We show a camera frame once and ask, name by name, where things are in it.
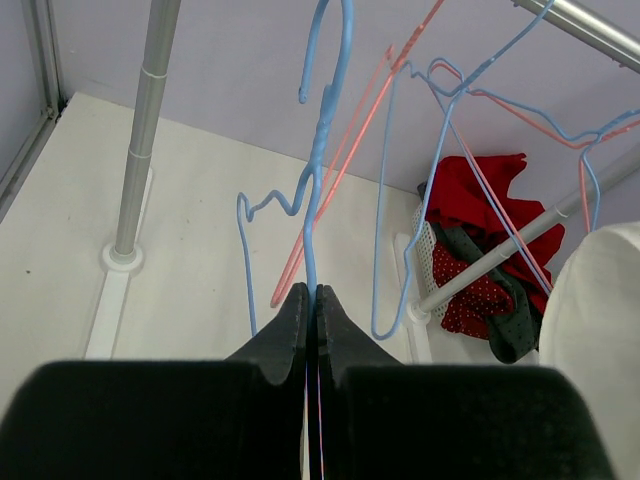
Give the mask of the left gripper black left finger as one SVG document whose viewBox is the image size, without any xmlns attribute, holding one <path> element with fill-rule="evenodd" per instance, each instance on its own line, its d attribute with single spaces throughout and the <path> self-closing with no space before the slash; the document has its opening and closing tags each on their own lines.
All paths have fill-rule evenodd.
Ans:
<svg viewBox="0 0 640 480">
<path fill-rule="evenodd" d="M 223 360 L 57 361 L 1 423 L 5 479 L 298 479 L 305 285 Z"/>
</svg>

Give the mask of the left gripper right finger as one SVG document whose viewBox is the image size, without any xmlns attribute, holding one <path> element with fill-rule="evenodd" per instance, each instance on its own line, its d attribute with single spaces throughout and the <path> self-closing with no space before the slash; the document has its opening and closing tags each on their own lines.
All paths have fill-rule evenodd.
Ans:
<svg viewBox="0 0 640 480">
<path fill-rule="evenodd" d="M 589 409 L 558 371 L 405 365 L 317 291 L 328 479 L 611 479 Z"/>
</svg>

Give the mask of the red polka dot skirt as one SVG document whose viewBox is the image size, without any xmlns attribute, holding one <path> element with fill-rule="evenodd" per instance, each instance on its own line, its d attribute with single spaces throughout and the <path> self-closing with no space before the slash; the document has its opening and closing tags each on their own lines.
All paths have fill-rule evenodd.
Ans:
<svg viewBox="0 0 640 480">
<path fill-rule="evenodd" d="M 456 259 L 437 241 L 434 277 L 438 287 L 444 286 L 467 267 L 467 262 Z M 483 275 L 449 300 L 441 326 L 452 333 L 488 340 L 488 319 L 513 312 L 512 296 L 488 275 Z"/>
</svg>

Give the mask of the dark grey dotted skirt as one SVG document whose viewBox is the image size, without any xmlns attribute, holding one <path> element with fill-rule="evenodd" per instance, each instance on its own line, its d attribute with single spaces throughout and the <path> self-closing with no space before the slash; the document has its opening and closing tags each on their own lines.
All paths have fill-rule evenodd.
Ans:
<svg viewBox="0 0 640 480">
<path fill-rule="evenodd" d="M 506 221 L 482 189 L 435 186 L 425 214 L 425 231 L 434 239 L 425 275 L 443 287 L 496 243 L 509 237 Z M 439 306 L 440 326 L 454 334 L 486 340 L 498 361 L 512 364 L 538 346 L 545 295 L 517 254 L 481 275 Z"/>
</svg>

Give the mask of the pink hanger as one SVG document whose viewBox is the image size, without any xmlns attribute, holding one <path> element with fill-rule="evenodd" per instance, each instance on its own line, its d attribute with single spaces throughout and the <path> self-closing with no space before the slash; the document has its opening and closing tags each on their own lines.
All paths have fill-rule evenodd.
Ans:
<svg viewBox="0 0 640 480">
<path fill-rule="evenodd" d="M 508 99 L 543 110 L 570 135 L 594 130 L 618 115 L 639 108 L 639 75 L 627 69 L 581 69 L 569 73 L 542 71 L 531 74 L 510 71 L 505 78 L 496 70 L 482 75 L 473 85 Z M 545 207 L 577 190 L 580 149 L 574 150 L 551 139 L 525 121 L 484 97 L 465 95 L 455 108 L 454 121 L 474 154 L 525 153 L 527 167 L 510 187 L 512 197 L 541 201 Z M 593 148 L 587 158 L 602 181 L 604 169 L 627 153 L 639 150 L 639 126 Z M 639 221 L 639 172 L 604 193 L 598 228 Z M 560 250 L 548 263 L 557 276 L 586 230 L 578 212 L 565 223 Z"/>
<path fill-rule="evenodd" d="M 334 154 L 329 166 L 323 177 L 323 188 L 321 193 L 322 202 L 319 205 L 317 213 L 315 214 L 315 218 L 312 224 L 312 231 L 315 231 L 317 224 L 320 219 L 324 216 L 326 210 L 329 208 L 333 197 L 342 182 L 344 175 L 347 172 L 356 152 L 359 149 L 359 146 L 364 139 L 367 130 L 374 119 L 378 108 L 380 107 L 382 100 L 385 98 L 387 91 L 391 87 L 391 83 L 394 80 L 395 76 L 399 73 L 401 64 L 407 59 L 409 52 L 413 48 L 413 46 L 417 43 L 418 39 L 429 25 L 431 20 L 435 17 L 438 11 L 441 9 L 444 4 L 443 0 L 436 1 L 434 5 L 431 7 L 426 17 L 422 20 L 422 22 L 414 29 L 413 33 L 403 46 L 400 53 L 394 57 L 394 46 L 390 45 L 384 52 L 383 57 L 378 62 L 376 69 L 374 70 L 373 75 L 368 81 L 364 93 L 362 94 L 356 109 L 352 115 L 352 118 L 348 124 L 348 127 L 343 134 L 343 137 L 338 145 L 336 153 Z M 373 88 L 378 80 L 378 78 L 386 73 L 387 77 L 382 84 L 379 92 L 377 93 L 375 99 L 372 101 L 370 109 L 366 116 L 363 119 L 363 122 L 358 130 L 358 133 L 354 136 L 353 142 L 349 148 L 346 150 L 347 141 L 350 139 L 352 132 L 356 127 L 356 121 L 359 119 L 361 112 L 366 106 L 369 97 L 372 94 Z M 276 284 L 274 292 L 271 296 L 270 306 L 275 308 L 279 306 L 285 299 L 285 295 L 290 290 L 293 285 L 293 281 L 295 276 L 302 265 L 304 259 L 303 253 L 303 233 L 301 230 L 294 246 L 292 247 L 291 253 L 285 263 L 281 276 Z"/>
</svg>

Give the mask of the white skirt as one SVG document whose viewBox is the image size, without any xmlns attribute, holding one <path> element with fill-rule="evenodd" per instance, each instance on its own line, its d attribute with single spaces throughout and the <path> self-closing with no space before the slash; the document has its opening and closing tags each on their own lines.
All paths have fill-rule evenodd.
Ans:
<svg viewBox="0 0 640 480">
<path fill-rule="evenodd" d="M 639 223 L 602 227 L 570 255 L 548 300 L 540 362 L 577 372 L 639 369 Z"/>
</svg>

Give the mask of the plain red skirt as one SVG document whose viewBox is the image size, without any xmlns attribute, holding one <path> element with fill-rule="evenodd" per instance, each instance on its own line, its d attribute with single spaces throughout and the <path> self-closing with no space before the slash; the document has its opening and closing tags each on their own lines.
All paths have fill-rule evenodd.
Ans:
<svg viewBox="0 0 640 480">
<path fill-rule="evenodd" d="M 545 211 L 537 200 L 508 196 L 511 182 L 527 166 L 525 153 L 478 156 L 475 159 L 517 230 Z M 462 227 L 482 253 L 509 238 L 464 156 L 448 156 L 439 162 L 425 220 L 438 223 L 443 228 Z M 557 224 L 528 243 L 528 249 L 549 281 L 551 274 L 545 267 L 560 249 L 564 234 L 565 228 Z M 532 305 L 544 313 L 548 295 L 521 255 L 513 254 L 501 268 L 524 285 Z"/>
</svg>

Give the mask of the blue hanger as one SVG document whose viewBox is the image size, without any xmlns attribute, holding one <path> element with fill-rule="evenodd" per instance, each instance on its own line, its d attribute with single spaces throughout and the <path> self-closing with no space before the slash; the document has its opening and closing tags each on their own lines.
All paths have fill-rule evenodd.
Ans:
<svg viewBox="0 0 640 480">
<path fill-rule="evenodd" d="M 339 53 L 334 68 L 332 81 L 324 87 L 319 109 L 319 117 L 312 141 L 310 157 L 307 165 L 302 170 L 292 201 L 288 201 L 284 194 L 273 190 L 258 204 L 251 205 L 247 196 L 240 192 L 236 200 L 236 220 L 242 244 L 245 278 L 247 286 L 247 299 L 249 311 L 249 325 L 252 335 L 258 333 L 256 318 L 255 298 L 252 280 L 252 269 L 249 252 L 249 243 L 245 232 L 245 225 L 253 221 L 255 214 L 265 208 L 271 201 L 279 203 L 284 213 L 290 217 L 296 216 L 305 196 L 305 189 L 310 188 L 311 193 L 302 226 L 303 254 L 306 265 L 306 285 L 312 300 L 316 299 L 317 271 L 313 249 L 313 223 L 318 213 L 319 201 L 323 187 L 323 161 L 328 144 L 331 126 L 340 100 L 344 80 L 348 70 L 352 51 L 355 8 L 354 3 L 342 0 L 341 17 L 342 26 L 340 34 Z"/>
<path fill-rule="evenodd" d="M 373 284 L 371 300 L 371 336 L 376 341 L 386 341 L 392 338 L 411 310 L 411 303 L 419 298 L 419 286 L 414 274 L 414 247 L 417 243 L 418 233 L 409 236 L 408 243 L 398 249 L 389 243 L 391 234 L 388 229 L 400 227 L 406 232 L 410 226 L 409 209 L 418 205 L 418 199 L 408 193 L 384 185 L 384 177 L 388 160 L 388 146 L 392 131 L 392 123 L 395 110 L 396 81 L 390 84 L 390 100 L 385 123 L 382 160 L 379 172 L 379 189 L 376 207 L 376 226 L 374 235 L 374 259 L 373 259 Z M 380 302 L 390 299 L 388 294 L 379 293 L 381 282 L 389 286 L 391 277 L 381 276 L 380 261 L 381 252 L 389 250 L 394 254 L 397 282 L 399 285 L 399 298 L 395 311 L 387 308 L 378 308 Z"/>
<path fill-rule="evenodd" d="M 553 228 L 556 225 L 556 221 L 551 217 L 541 215 L 530 225 L 531 233 L 525 233 L 523 230 L 518 231 L 515 228 L 503 205 L 499 202 L 497 195 L 490 187 L 488 180 L 480 171 L 475 157 L 473 157 L 468 146 L 463 141 L 457 127 L 452 123 L 453 109 L 464 95 L 486 97 L 558 143 L 578 150 L 580 152 L 578 204 L 582 206 L 586 230 L 591 232 L 596 226 L 600 212 L 601 196 L 604 192 L 604 179 L 598 177 L 591 167 L 588 153 L 597 145 L 622 135 L 637 126 L 639 122 L 634 121 L 621 128 L 616 127 L 626 119 L 638 117 L 639 111 L 637 109 L 630 110 L 596 130 L 584 131 L 571 137 L 544 111 L 509 100 L 486 89 L 473 88 L 472 84 L 499 57 L 524 38 L 542 20 L 549 22 L 556 28 L 611 58 L 620 66 L 631 69 L 634 72 L 639 71 L 639 39 L 577 1 L 516 1 L 514 5 L 534 13 L 536 18 L 494 56 L 483 62 L 470 76 L 462 75 L 444 58 L 437 58 L 430 64 L 429 70 L 443 67 L 451 70 L 453 74 L 460 78 L 460 84 L 454 90 L 447 92 L 441 89 L 431 81 L 428 74 L 423 74 L 416 70 L 411 72 L 411 76 L 418 76 L 424 80 L 436 99 L 441 96 L 451 99 L 449 106 L 443 109 L 444 122 L 441 132 L 446 133 L 448 130 L 453 132 L 472 172 L 476 176 L 498 220 L 503 224 L 514 248 L 528 265 L 543 291 L 550 293 L 552 289 L 551 282 L 546 278 L 542 272 L 542 267 L 529 250 L 528 243 Z"/>
</svg>

